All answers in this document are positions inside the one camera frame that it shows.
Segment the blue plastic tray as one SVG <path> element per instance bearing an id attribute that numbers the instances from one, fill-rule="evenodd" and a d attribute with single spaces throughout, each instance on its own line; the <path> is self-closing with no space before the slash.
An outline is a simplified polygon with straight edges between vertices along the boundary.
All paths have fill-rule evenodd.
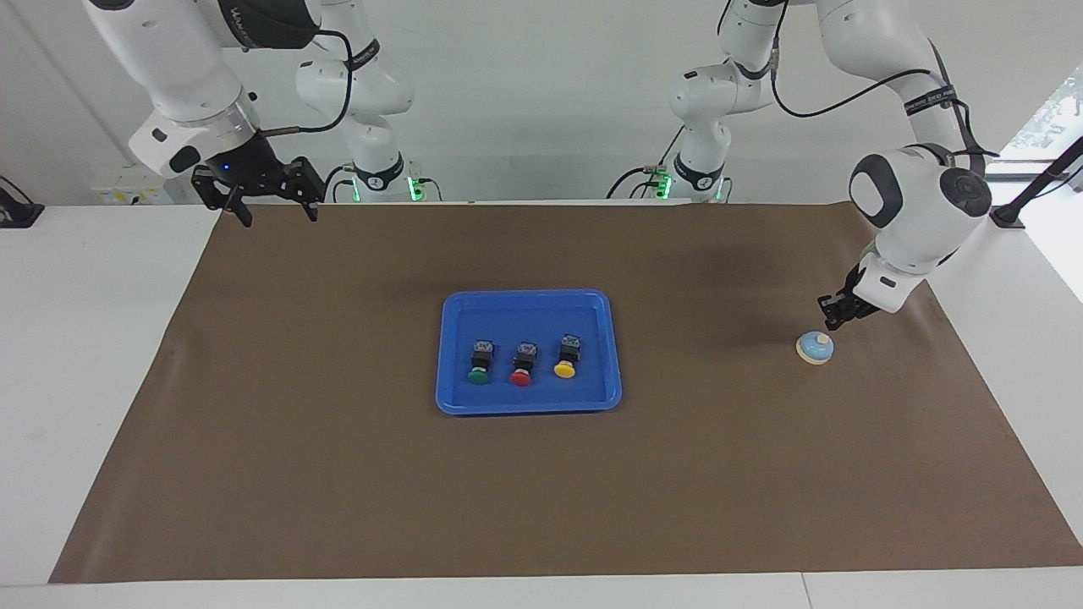
<path id="1" fill-rule="evenodd" d="M 553 367 L 563 335 L 580 336 L 571 379 Z M 495 344 L 486 385 L 468 383 L 477 340 Z M 531 384 L 510 381 L 518 344 L 537 344 Z M 456 416 L 564 414 L 615 409 L 623 397 L 618 346 L 606 294 L 593 289 L 459 291 L 443 304 L 436 402 Z"/>

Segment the brown table mat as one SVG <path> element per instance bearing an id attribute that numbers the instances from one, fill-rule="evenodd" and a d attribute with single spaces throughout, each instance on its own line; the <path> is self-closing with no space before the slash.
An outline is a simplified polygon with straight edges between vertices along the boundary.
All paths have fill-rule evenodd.
<path id="1" fill-rule="evenodd" d="M 1009 569 L 1083 545 L 929 288 L 795 340 L 869 242 L 827 206 L 220 218 L 54 583 Z M 457 291 L 593 288 L 616 409 L 453 417 Z"/>

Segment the yellow push button switch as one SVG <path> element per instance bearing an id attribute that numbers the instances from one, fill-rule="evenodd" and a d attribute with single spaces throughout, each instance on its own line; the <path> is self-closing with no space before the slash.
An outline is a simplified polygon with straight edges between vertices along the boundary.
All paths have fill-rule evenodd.
<path id="1" fill-rule="evenodd" d="M 571 379 L 575 377 L 576 366 L 580 362 L 580 351 L 583 351 L 583 340 L 580 336 L 565 334 L 558 344 L 558 359 L 553 367 L 558 378 Z"/>

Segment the window with greenery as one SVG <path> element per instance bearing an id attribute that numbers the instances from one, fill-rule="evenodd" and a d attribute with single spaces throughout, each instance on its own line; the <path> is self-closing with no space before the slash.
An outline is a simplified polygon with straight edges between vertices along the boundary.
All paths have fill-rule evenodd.
<path id="1" fill-rule="evenodd" d="M 1009 169 L 1055 161 L 1083 135 L 1083 64 L 1066 77 L 999 153 Z"/>

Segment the light blue desk bell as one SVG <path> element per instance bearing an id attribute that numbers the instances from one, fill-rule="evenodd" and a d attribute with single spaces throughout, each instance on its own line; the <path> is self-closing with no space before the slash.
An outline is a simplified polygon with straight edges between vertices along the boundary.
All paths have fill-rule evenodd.
<path id="1" fill-rule="evenodd" d="M 835 354 L 834 339 L 826 332 L 805 332 L 796 340 L 796 352 L 809 364 L 822 365 Z"/>

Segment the black clamp mount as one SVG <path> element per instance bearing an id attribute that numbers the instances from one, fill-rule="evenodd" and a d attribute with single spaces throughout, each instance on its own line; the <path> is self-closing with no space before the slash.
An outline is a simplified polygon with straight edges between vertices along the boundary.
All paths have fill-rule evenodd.
<path id="1" fill-rule="evenodd" d="M 30 228 L 44 212 L 17 184 L 0 174 L 0 228 Z"/>

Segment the white wall socket strip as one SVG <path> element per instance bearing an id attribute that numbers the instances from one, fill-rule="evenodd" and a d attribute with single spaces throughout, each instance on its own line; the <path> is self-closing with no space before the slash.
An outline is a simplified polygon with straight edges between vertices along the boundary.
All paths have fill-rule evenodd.
<path id="1" fill-rule="evenodd" d="M 159 206 L 173 200 L 159 187 L 97 187 L 93 189 L 97 205 L 104 206 Z"/>

